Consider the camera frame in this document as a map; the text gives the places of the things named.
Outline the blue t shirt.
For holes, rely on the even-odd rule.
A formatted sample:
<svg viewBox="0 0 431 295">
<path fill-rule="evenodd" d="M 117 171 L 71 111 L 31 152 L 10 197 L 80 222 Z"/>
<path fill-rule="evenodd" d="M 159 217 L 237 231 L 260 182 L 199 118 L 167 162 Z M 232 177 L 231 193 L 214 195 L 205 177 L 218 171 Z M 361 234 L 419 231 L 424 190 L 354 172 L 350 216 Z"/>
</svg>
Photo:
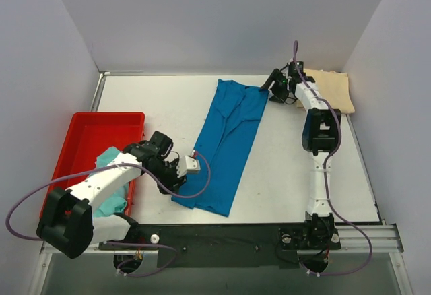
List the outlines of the blue t shirt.
<svg viewBox="0 0 431 295">
<path fill-rule="evenodd" d="M 268 99 L 268 92 L 233 80 L 219 80 L 194 149 L 206 159 L 171 200 L 229 216 Z"/>
</svg>

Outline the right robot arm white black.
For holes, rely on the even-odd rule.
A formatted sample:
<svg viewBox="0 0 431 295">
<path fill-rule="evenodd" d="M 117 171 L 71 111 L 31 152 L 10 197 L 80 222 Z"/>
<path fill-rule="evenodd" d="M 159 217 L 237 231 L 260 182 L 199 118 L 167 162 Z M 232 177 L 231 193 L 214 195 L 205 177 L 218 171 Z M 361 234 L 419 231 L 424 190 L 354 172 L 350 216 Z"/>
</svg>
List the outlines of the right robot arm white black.
<svg viewBox="0 0 431 295">
<path fill-rule="evenodd" d="M 286 104 L 301 102 L 306 118 L 302 130 L 302 147 L 312 160 L 307 226 L 300 231 L 303 244 L 316 247 L 332 238 L 335 232 L 333 211 L 329 205 L 329 181 L 332 155 L 340 145 L 341 112 L 329 106 L 321 96 L 315 80 L 304 74 L 302 62 L 289 62 L 275 68 L 261 91 L 270 91 L 270 101 Z"/>
</svg>

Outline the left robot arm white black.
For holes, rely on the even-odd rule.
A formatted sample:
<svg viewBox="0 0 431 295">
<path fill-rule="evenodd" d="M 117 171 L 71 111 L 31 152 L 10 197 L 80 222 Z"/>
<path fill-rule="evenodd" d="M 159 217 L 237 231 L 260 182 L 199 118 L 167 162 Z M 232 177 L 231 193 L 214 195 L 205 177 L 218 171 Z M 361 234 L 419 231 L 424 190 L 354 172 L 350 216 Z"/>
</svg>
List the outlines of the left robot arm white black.
<svg viewBox="0 0 431 295">
<path fill-rule="evenodd" d="M 46 198 L 36 234 L 69 258 L 80 256 L 91 244 L 115 241 L 123 249 L 138 242 L 138 223 L 124 213 L 96 218 L 94 212 L 122 186 L 148 174 L 165 194 L 177 193 L 186 175 L 199 172 L 194 155 L 166 158 L 173 141 L 156 131 L 149 140 L 131 143 L 108 165 L 67 189 L 53 189 Z"/>
</svg>

